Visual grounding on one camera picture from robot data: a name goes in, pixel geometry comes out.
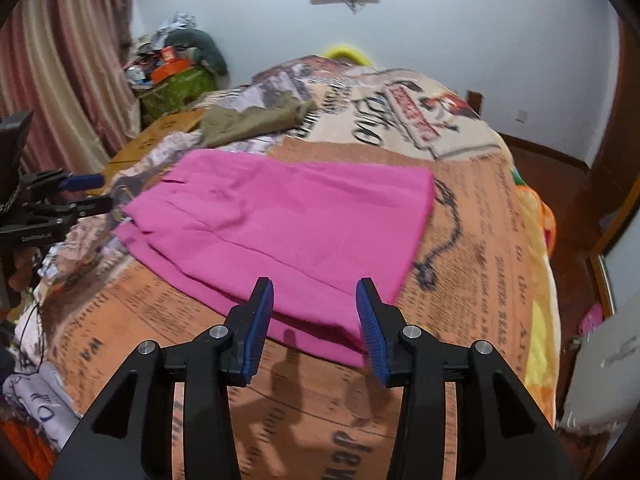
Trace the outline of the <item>pink pants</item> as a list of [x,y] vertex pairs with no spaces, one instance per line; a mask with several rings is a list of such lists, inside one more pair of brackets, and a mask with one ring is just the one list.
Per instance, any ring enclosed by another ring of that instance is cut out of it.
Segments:
[[397,298],[434,194],[424,167],[291,164],[206,148],[130,202],[115,233],[134,258],[220,314],[269,278],[272,339],[360,367],[357,283],[370,278],[385,301]]

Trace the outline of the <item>printed newspaper-pattern bed blanket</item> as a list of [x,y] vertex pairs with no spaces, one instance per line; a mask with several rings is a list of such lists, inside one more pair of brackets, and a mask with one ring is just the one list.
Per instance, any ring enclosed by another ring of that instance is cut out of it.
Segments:
[[260,276],[262,362],[229,392],[244,478],[385,477],[400,394],[364,351],[365,276],[437,339],[491,342],[555,418],[552,211],[439,82],[298,58],[158,120],[104,174],[114,210],[47,256],[3,388],[55,450],[139,342],[189,341]]

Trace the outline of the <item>striped pink curtain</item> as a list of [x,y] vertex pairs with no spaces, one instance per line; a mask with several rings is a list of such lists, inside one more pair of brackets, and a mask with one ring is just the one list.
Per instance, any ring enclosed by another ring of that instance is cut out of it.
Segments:
[[125,76],[132,0],[18,0],[1,27],[1,114],[32,113],[27,171],[93,174],[140,131]]

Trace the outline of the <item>orange box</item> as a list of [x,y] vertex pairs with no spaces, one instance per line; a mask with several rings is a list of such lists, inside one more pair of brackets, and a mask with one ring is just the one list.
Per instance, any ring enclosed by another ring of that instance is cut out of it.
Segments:
[[176,58],[170,63],[163,63],[152,71],[152,84],[160,84],[169,77],[180,74],[192,67],[192,63],[187,58]]

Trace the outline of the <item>olive green pants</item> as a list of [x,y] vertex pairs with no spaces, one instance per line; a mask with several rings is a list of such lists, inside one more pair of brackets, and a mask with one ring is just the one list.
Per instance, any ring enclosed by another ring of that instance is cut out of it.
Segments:
[[221,148],[233,142],[254,139],[300,126],[306,116],[318,110],[314,100],[301,101],[292,92],[278,94],[267,106],[232,110],[212,105],[201,119],[200,148]]

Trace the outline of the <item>grey plush toy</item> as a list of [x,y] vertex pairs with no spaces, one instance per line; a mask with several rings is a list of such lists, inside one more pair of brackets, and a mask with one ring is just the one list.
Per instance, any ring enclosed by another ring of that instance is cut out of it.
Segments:
[[192,49],[192,60],[217,76],[227,76],[228,66],[215,41],[196,28],[175,29],[165,38],[165,47]]

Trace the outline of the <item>pink slipper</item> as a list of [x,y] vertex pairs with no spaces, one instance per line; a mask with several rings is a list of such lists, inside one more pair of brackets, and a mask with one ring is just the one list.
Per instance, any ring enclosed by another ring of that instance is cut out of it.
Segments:
[[578,324],[578,334],[585,337],[592,333],[604,321],[603,309],[599,301],[595,302]]

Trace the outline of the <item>white cabinet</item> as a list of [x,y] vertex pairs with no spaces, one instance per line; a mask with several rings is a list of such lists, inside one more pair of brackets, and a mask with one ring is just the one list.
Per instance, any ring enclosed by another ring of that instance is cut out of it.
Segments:
[[582,338],[559,426],[600,434],[639,403],[639,218],[602,258],[613,315]]

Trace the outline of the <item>wooden bedpost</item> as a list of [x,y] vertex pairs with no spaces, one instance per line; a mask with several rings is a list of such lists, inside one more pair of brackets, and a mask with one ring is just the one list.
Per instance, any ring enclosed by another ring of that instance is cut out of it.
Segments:
[[466,102],[468,102],[469,107],[472,108],[472,111],[480,116],[482,114],[484,96],[478,91],[468,90],[466,92]]

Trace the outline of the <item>wooden door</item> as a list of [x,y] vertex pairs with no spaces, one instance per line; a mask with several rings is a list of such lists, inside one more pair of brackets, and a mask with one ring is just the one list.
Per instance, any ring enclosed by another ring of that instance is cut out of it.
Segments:
[[639,38],[620,22],[620,62],[605,135],[589,173],[593,217],[603,234],[623,208],[639,174]]

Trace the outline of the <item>white wall socket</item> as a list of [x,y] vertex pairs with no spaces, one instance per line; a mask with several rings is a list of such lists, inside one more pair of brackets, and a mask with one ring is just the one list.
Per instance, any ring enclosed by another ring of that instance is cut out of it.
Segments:
[[520,124],[526,124],[528,119],[528,113],[526,110],[518,110],[518,114],[516,114],[515,120]]

